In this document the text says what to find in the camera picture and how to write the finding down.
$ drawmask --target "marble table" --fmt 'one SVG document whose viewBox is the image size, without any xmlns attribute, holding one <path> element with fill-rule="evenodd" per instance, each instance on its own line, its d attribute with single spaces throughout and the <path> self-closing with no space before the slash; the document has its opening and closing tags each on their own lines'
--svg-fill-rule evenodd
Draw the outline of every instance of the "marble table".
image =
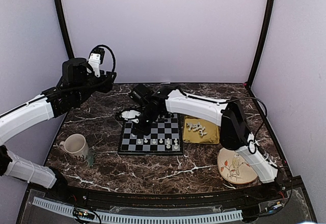
<svg viewBox="0 0 326 224">
<path fill-rule="evenodd" d="M 157 89 L 157 84 L 147 84 Z M 69 185 L 81 188 L 141 194 L 208 193 L 232 188 L 259 185 L 256 180 L 247 185 L 231 185 L 219 174 L 217 154 L 221 145 L 183 144 L 183 156 L 128 156 L 118 155 L 122 122 L 115 114 L 134 106 L 128 93 L 135 84 L 117 84 L 107 94 L 95 93 L 81 108 L 72 109 L 66 116 L 50 150 L 46 166 L 59 169 Z M 185 83 L 188 93 L 212 98 L 244 97 L 248 93 L 237 83 Z M 251 100 L 241 101 L 248 124 L 256 131 L 262 118 Z M 91 169 L 80 167 L 64 153 L 58 144 L 69 135 L 80 133 L 96 153 Z M 265 126 L 257 139 L 261 146 L 281 160 Z"/>
</svg>

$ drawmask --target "white cable track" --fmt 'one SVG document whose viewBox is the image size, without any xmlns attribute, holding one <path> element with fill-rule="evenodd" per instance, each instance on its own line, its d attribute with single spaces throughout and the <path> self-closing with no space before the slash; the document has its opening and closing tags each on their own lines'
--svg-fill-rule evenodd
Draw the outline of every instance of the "white cable track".
<svg viewBox="0 0 326 224">
<path fill-rule="evenodd" d="M 51 212 L 74 218 L 73 206 L 68 204 L 60 204 L 50 200 L 34 197 L 33 205 L 42 209 L 49 210 Z M 227 223 L 236 220 L 242 220 L 242 211 L 231 211 L 217 214 L 207 215 L 194 215 L 194 216 L 133 216 L 133 215 L 119 215 L 110 214 L 106 212 L 96 211 L 101 217 L 101 221 L 104 224 L 215 224 L 215 223 Z M 94 220 L 80 217 L 82 220 L 88 220 L 92 223 L 99 223 L 97 217 Z"/>
</svg>

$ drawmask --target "plate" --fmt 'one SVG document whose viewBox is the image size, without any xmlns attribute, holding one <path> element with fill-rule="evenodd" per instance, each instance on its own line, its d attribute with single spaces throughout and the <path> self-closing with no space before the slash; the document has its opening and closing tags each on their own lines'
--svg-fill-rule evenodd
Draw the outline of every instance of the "plate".
<svg viewBox="0 0 326 224">
<path fill-rule="evenodd" d="M 258 177 L 241 155 L 225 148 L 218 153 L 218 167 L 221 176 L 233 184 L 248 184 Z"/>
</svg>

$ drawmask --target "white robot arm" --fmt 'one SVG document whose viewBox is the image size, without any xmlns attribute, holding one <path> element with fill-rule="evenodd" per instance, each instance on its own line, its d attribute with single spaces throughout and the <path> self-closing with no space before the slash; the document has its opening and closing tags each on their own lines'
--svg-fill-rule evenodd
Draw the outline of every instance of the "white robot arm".
<svg viewBox="0 0 326 224">
<path fill-rule="evenodd" d="M 114 61 L 111 72 L 99 70 L 107 48 Z M 95 47 L 90 58 L 70 59 L 62 65 L 63 75 L 56 87 L 48 89 L 33 100 L 0 115 L 0 176 L 11 176 L 45 188 L 67 184 L 62 174 L 20 158 L 7 150 L 5 143 L 13 136 L 43 121 L 56 118 L 73 107 L 80 107 L 95 91 L 107 93 L 116 78 L 115 57 L 104 45 Z"/>
<path fill-rule="evenodd" d="M 135 133 L 148 134 L 150 124 L 166 112 L 210 121 L 221 127 L 222 146 L 241 155 L 262 183 L 276 181 L 278 167 L 257 141 L 254 142 L 240 103 L 187 94 L 174 85 L 163 86 L 155 93 L 144 85 L 138 85 L 130 97 L 144 109 L 141 112 L 125 110 L 120 117 L 133 120 Z"/>
</svg>

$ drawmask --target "black frame pole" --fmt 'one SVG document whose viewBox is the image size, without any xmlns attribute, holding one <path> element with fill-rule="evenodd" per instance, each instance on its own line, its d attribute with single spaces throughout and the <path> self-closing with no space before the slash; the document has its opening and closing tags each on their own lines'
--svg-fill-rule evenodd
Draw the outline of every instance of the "black frame pole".
<svg viewBox="0 0 326 224">
<path fill-rule="evenodd" d="M 253 65 L 251 67 L 251 71 L 250 71 L 250 74 L 248 77 L 248 81 L 245 82 L 247 88 L 251 88 L 251 86 L 254 82 L 254 79 L 255 79 L 255 75 L 257 73 L 259 61 L 260 61 L 261 55 L 263 53 L 264 44 L 266 41 L 266 36 L 267 36 L 267 32 L 268 32 L 268 27 L 269 27 L 271 12 L 273 9 L 273 4 L 274 4 L 274 0 L 267 0 L 263 25 L 262 25 L 261 32 L 260 32 L 260 37 L 259 37 L 259 41 L 258 41 L 258 45 L 257 45 L 256 54 L 255 54 Z"/>
<path fill-rule="evenodd" d="M 67 24 L 66 24 L 61 0 L 55 0 L 55 5 L 56 5 L 59 25 L 60 25 L 60 29 L 61 29 L 61 34 L 62 34 L 63 41 L 65 43 L 68 58 L 73 59 L 75 56 L 73 54 L 73 50 L 72 50 L 72 46 L 71 46 L 71 42 L 70 42 L 70 38 L 69 38 L 69 34 L 68 34 Z"/>
</svg>

